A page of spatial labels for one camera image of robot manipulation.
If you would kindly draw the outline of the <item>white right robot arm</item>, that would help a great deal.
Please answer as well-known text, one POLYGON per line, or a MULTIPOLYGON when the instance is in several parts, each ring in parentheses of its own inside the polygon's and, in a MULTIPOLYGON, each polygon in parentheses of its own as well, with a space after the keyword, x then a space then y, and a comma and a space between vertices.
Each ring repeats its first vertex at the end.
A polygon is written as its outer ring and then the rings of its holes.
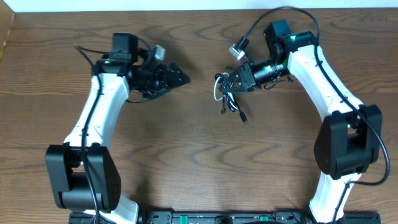
POLYGON ((221 93, 224 109, 236 111, 237 93, 270 89, 283 76, 297 79, 322 121, 313 148, 320 178, 302 222, 342 222, 351 188, 361 183, 362 174, 386 151, 381 141, 382 113, 344 86, 324 58, 315 34, 294 33, 281 20, 270 23, 264 37, 269 59, 247 61, 232 73, 217 74, 213 91, 221 93))

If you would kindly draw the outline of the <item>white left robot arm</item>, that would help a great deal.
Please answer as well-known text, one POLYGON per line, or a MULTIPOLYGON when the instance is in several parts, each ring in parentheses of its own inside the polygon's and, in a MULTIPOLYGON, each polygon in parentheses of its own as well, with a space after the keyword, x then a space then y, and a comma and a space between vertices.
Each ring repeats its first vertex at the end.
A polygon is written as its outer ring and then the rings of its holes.
POLYGON ((160 45, 140 48, 142 39, 115 33, 112 49, 90 61, 91 89, 81 115, 63 144, 45 155, 58 208, 85 214, 91 223, 140 223, 139 206, 121 193, 121 177, 109 153, 118 116, 132 91, 142 103, 190 83, 175 63, 165 65, 160 45))

